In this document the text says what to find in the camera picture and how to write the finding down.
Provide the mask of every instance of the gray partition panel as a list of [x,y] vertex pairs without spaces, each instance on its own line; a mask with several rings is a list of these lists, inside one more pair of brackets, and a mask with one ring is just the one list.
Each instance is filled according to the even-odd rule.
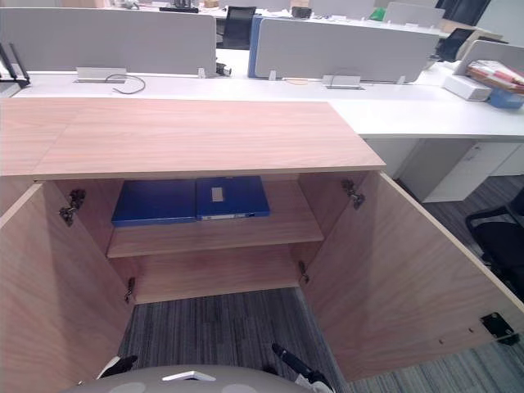
[[[375,0],[375,7],[384,7],[386,8],[390,2],[395,0]],[[418,6],[425,7],[434,7],[439,2],[439,0],[402,0],[404,4],[416,4]]]
[[268,11],[291,9],[291,0],[219,0],[219,7],[257,7]]
[[454,75],[465,75],[469,63],[475,60],[496,60],[524,72],[524,47],[477,40],[469,47]]
[[215,69],[215,18],[175,12],[2,8],[0,40],[32,71],[123,67],[129,72],[207,75]]
[[368,19],[375,9],[375,0],[309,0],[315,15],[346,16],[351,19]]
[[260,23],[255,75],[406,82],[418,78],[434,52],[437,34],[307,20],[264,19]]
[[444,16],[444,9],[390,2],[384,15],[384,21],[399,25],[414,23],[423,27],[437,27]]

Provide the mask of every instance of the metal hinge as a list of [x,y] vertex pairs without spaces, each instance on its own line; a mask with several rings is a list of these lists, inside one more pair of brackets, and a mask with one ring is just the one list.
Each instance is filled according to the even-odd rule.
[[303,260],[298,261],[298,269],[300,270],[300,275],[304,279],[304,282],[307,284],[309,282],[309,276],[305,272],[305,263]]
[[520,341],[518,333],[502,318],[499,313],[491,313],[481,318],[481,322],[488,332],[501,344],[512,346]]
[[68,227],[73,225],[73,217],[75,213],[80,210],[85,200],[85,190],[79,188],[69,193],[69,206],[62,207],[58,214],[64,219]]
[[131,277],[129,280],[128,280],[128,291],[125,292],[125,296],[124,296],[124,301],[126,303],[129,303],[129,299],[131,298],[131,295],[133,294],[133,291],[134,291],[134,284],[135,284],[135,278],[134,277]]
[[353,207],[357,210],[366,200],[364,194],[358,194],[355,190],[355,183],[353,180],[345,178],[341,181],[342,188],[346,192],[347,196],[353,200]]

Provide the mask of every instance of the cabinet shelf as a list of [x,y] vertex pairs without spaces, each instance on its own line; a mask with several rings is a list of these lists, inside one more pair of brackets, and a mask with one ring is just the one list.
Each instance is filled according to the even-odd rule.
[[271,215],[115,228],[108,258],[320,242],[322,232],[297,181],[264,182]]
[[137,303],[298,287],[286,245],[147,255],[111,260]]

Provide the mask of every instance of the white box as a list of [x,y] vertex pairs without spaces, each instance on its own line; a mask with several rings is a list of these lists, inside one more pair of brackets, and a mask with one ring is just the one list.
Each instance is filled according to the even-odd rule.
[[468,101],[485,101],[491,94],[491,88],[462,75],[448,76],[442,87]]

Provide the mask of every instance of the office chair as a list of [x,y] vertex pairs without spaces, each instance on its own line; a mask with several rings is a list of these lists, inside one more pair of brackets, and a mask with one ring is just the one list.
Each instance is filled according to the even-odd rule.
[[481,35],[479,38],[481,41],[490,41],[492,43],[509,43],[508,41],[503,41],[502,39],[492,38],[492,37],[485,37]]
[[249,49],[251,22],[256,7],[228,7],[222,42],[217,47],[223,49]]
[[[513,222],[473,221],[508,215]],[[466,226],[481,247],[491,271],[524,299],[524,188],[507,205],[481,210],[466,217]]]
[[457,61],[457,53],[474,30],[455,29],[448,38],[443,39],[436,47],[436,55],[440,61]]

